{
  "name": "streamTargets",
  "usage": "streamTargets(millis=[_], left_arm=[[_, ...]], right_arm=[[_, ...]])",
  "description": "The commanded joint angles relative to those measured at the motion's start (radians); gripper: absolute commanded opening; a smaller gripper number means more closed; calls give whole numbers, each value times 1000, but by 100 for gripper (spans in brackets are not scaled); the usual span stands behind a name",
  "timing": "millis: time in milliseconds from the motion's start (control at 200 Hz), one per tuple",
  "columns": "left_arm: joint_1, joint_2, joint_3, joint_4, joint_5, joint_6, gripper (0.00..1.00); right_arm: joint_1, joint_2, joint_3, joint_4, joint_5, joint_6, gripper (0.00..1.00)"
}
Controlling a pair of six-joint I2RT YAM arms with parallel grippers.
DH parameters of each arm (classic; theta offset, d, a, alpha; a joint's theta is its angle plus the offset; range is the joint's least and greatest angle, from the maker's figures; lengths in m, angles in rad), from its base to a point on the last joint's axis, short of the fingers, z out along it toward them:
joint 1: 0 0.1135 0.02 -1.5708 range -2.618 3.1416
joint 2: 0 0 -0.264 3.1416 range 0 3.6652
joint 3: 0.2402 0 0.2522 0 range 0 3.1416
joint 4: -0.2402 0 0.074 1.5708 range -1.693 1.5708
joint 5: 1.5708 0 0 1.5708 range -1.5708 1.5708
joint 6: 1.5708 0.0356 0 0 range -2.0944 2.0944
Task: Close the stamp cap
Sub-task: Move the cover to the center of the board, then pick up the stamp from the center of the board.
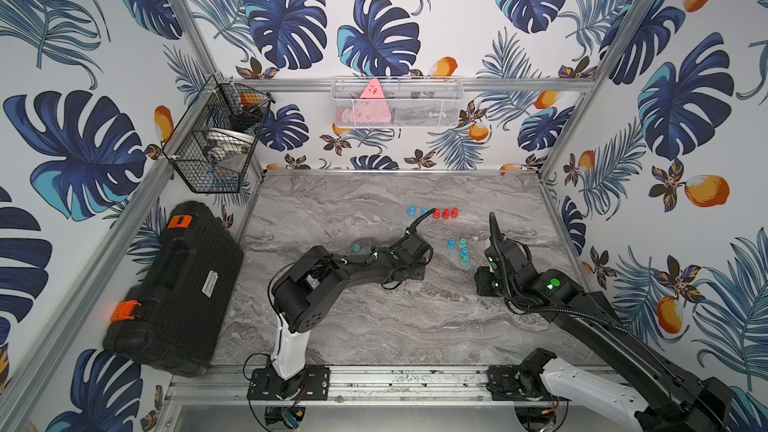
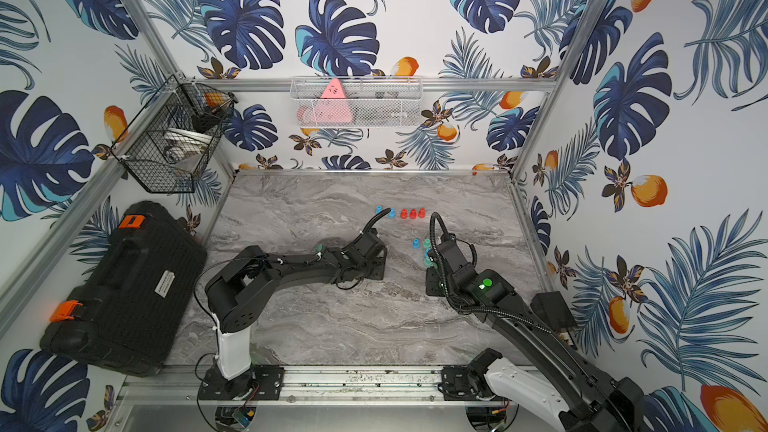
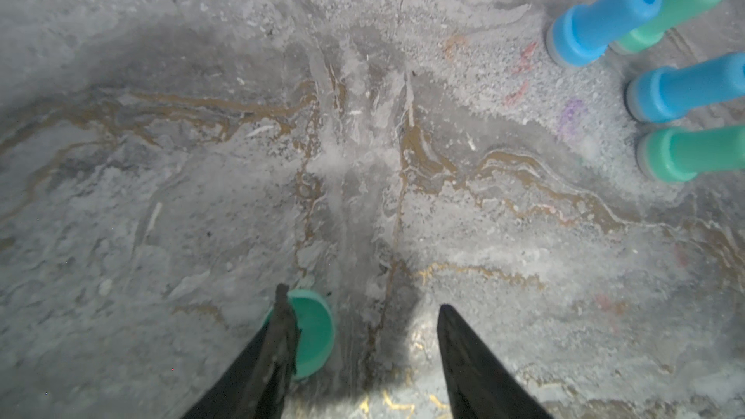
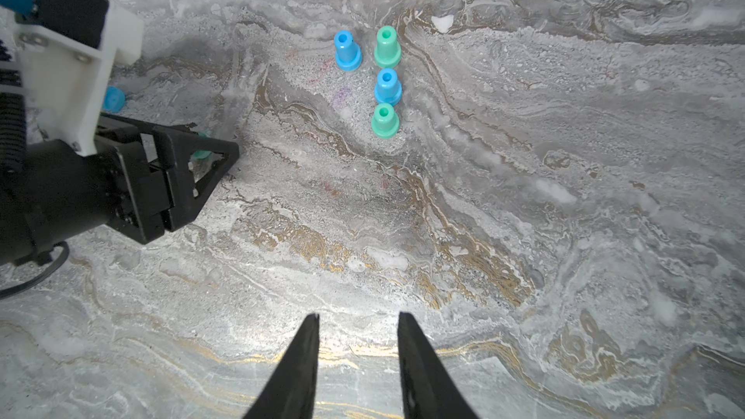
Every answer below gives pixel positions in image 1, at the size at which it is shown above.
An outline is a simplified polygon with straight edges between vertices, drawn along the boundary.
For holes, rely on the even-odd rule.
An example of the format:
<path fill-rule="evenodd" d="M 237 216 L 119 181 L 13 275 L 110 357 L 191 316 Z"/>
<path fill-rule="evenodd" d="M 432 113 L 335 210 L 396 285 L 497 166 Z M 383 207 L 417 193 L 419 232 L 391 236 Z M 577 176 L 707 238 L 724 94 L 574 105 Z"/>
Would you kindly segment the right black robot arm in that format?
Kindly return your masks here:
<path fill-rule="evenodd" d="M 664 358 L 624 327 L 600 292 L 567 274 L 538 272 L 529 248 L 506 237 L 489 217 L 487 265 L 477 269 L 479 295 L 503 299 L 519 314 L 558 326 L 601 358 L 621 383 L 587 372 L 537 348 L 515 366 L 493 366 L 487 389 L 499 400 L 568 399 L 633 431 L 724 431 L 734 392 Z"/>

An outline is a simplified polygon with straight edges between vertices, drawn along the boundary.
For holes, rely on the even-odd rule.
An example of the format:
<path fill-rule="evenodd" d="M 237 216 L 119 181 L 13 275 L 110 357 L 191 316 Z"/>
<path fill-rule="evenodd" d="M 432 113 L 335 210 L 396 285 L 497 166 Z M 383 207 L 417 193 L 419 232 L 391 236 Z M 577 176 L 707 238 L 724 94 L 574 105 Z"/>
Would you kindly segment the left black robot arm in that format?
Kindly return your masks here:
<path fill-rule="evenodd" d="M 274 348 L 267 365 L 253 371 L 247 398 L 271 401 L 311 395 L 324 399 L 327 390 L 322 382 L 329 378 L 329 369 L 306 364 L 311 330 L 347 289 L 377 284 L 390 291 L 409 280 L 422 280 L 434 248 L 417 228 L 436 211 L 424 210 L 390 246 L 346 256 L 314 246 L 275 275 L 268 285 L 268 301 L 277 318 Z"/>

